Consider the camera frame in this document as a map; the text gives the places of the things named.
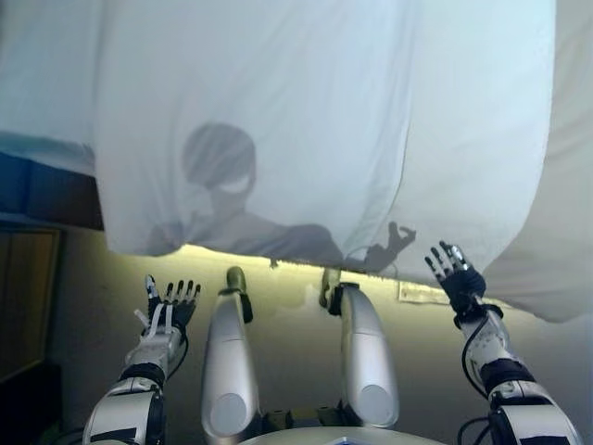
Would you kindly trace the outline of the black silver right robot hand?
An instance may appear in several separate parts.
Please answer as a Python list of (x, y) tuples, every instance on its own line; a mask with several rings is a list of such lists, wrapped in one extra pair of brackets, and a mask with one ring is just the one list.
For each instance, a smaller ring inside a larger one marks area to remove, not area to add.
[(437, 247), (430, 248), (424, 261), (447, 295), (455, 313), (469, 311), (477, 305), (477, 299), (485, 294), (484, 277), (473, 267), (458, 245), (440, 241)]

